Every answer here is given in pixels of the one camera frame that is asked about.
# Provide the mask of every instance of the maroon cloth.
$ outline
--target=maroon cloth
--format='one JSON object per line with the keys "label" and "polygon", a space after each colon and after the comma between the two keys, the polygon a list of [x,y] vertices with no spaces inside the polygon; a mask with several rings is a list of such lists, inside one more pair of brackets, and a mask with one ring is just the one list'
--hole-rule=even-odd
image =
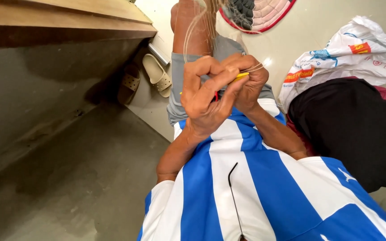
{"label": "maroon cloth", "polygon": [[[357,77],[346,77],[348,79],[357,79]],[[386,100],[386,88],[382,86],[374,86],[380,93],[382,99]],[[309,156],[320,156],[320,154],[314,150],[314,147],[309,142],[308,138],[304,136],[300,131],[296,129],[294,126],[294,123],[290,120],[289,115],[287,115],[287,127],[290,128],[296,135],[302,140],[304,147],[306,148],[306,151],[308,152]]]}

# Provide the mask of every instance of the gray shorts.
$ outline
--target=gray shorts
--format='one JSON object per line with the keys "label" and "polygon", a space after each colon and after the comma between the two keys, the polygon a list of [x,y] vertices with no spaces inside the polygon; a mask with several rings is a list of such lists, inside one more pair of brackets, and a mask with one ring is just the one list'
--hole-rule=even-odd
{"label": "gray shorts", "polygon": [[[218,35],[215,38],[215,47],[214,55],[218,61],[223,61],[230,55],[234,53],[243,53],[244,49],[239,43],[234,40],[225,38]],[[199,55],[187,55],[187,62],[194,62],[202,56]],[[169,96],[169,105],[166,107],[168,111],[169,123],[174,126],[177,122],[185,120],[187,114],[184,108],[181,106],[181,95],[180,92],[183,91],[183,80],[184,80],[184,56],[182,54],[172,53],[172,90],[171,95]],[[209,79],[209,76],[201,76],[202,83]],[[224,93],[226,87],[223,87],[220,91],[220,95]],[[268,84],[265,84],[263,87],[260,96],[260,99],[270,98],[275,99],[272,93],[272,87]]]}

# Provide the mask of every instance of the beige sandal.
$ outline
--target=beige sandal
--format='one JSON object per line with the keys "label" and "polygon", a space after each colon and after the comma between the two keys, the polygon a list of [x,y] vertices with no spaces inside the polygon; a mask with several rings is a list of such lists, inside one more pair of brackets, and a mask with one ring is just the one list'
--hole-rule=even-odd
{"label": "beige sandal", "polygon": [[172,79],[159,64],[156,57],[152,54],[146,54],[142,59],[142,64],[150,77],[151,84],[157,89],[159,94],[163,97],[169,97]]}
{"label": "beige sandal", "polygon": [[124,76],[121,80],[120,88],[117,94],[117,100],[121,104],[128,104],[132,101],[133,96],[138,89],[139,80],[139,69],[133,64],[126,66],[124,69]]}

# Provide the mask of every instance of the black wire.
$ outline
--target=black wire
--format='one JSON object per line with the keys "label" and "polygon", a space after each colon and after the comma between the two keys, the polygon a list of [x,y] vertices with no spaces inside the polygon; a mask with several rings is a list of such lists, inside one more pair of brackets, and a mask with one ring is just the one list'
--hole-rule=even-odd
{"label": "black wire", "polygon": [[230,187],[230,191],[232,192],[232,197],[233,197],[233,203],[235,204],[235,210],[236,210],[236,216],[238,216],[238,223],[239,223],[239,229],[241,230],[241,240],[243,240],[245,237],[244,237],[244,233],[242,232],[242,227],[241,227],[241,220],[239,219],[239,214],[238,214],[238,208],[236,207],[236,202],[235,202],[235,196],[233,196],[233,190],[232,190],[232,183],[230,182],[230,175],[232,174],[233,170],[235,169],[235,167],[238,165],[238,163],[236,163],[232,170],[230,170],[229,172],[229,175],[228,175],[228,180],[229,180],[229,187]]}

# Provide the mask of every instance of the metal pipe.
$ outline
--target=metal pipe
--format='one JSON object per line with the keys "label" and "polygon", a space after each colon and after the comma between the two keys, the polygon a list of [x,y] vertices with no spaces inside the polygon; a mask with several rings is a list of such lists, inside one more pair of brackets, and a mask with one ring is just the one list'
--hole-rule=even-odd
{"label": "metal pipe", "polygon": [[169,64],[169,60],[166,59],[166,57],[159,53],[151,43],[148,44],[148,49],[153,53],[154,56],[156,56],[157,60],[163,65],[163,67],[166,67]]}

